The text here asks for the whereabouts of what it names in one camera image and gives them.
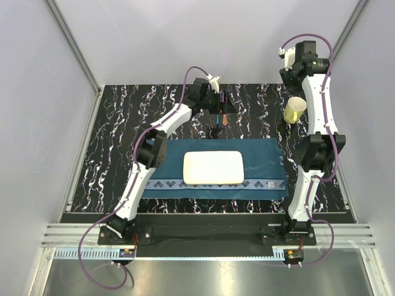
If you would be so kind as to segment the yellow mug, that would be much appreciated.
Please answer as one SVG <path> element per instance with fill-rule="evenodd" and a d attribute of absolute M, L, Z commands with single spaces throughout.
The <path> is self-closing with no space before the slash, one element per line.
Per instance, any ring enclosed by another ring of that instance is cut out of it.
<path fill-rule="evenodd" d="M 284 121 L 289 124 L 297 123 L 307 108 L 307 102 L 301 97 L 290 97 L 283 113 Z"/>

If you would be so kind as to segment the white rectangular plate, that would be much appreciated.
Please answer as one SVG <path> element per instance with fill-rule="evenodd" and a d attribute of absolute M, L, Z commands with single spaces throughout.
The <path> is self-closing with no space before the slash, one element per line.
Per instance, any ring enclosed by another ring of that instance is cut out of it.
<path fill-rule="evenodd" d="M 187 152 L 183 181 L 189 185 L 232 185 L 244 181 L 243 156 L 239 151 Z"/>

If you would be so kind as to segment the blue patterned cloth placemat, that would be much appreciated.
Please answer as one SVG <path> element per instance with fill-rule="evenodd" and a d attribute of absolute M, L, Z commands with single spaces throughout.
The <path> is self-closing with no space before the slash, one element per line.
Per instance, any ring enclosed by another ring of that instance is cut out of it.
<path fill-rule="evenodd" d="M 237 151 L 241 153 L 244 181 L 235 185 L 187 185 L 183 159 L 188 152 Z M 283 153 L 277 140 L 179 139 L 167 144 L 162 166 L 151 176 L 145 199 L 281 200 L 289 196 Z"/>

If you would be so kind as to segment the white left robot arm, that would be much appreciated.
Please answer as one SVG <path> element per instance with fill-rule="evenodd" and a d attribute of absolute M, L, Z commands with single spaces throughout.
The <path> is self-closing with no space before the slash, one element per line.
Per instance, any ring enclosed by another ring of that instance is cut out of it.
<path fill-rule="evenodd" d="M 119 244 L 133 238 L 133 222 L 138 204 L 149 179 L 160 167 L 167 154 L 168 137 L 197 113 L 208 110 L 213 115 L 236 113 L 227 91 L 220 87 L 219 76 L 196 78 L 193 84 L 183 87 L 181 99 L 163 117 L 139 127 L 133 147 L 131 175 L 115 210 L 106 219 L 106 228 Z"/>

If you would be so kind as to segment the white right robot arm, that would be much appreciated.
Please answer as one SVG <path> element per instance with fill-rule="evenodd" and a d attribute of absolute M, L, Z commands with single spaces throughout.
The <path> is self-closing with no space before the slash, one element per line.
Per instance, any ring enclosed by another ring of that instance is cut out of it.
<path fill-rule="evenodd" d="M 331 109 L 332 61 L 320 58 L 316 42 L 311 40 L 290 49 L 281 47 L 279 56 L 285 64 L 280 76 L 291 95 L 284 120 L 295 123 L 302 112 L 307 112 L 309 121 L 307 136 L 296 146 L 296 187 L 278 234 L 291 245 L 314 238 L 312 212 L 318 185 L 335 177 L 346 137 L 339 134 Z"/>

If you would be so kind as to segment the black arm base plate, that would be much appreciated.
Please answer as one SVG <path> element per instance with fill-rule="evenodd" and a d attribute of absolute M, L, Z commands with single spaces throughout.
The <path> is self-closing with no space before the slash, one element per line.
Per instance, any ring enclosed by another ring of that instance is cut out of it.
<path fill-rule="evenodd" d="M 249 241 L 262 245 L 314 246 L 317 244 L 310 222 L 289 223 L 285 214 L 139 214 L 131 222 L 116 218 L 119 236 L 104 224 L 99 228 L 98 244 L 154 245 L 163 241 Z"/>

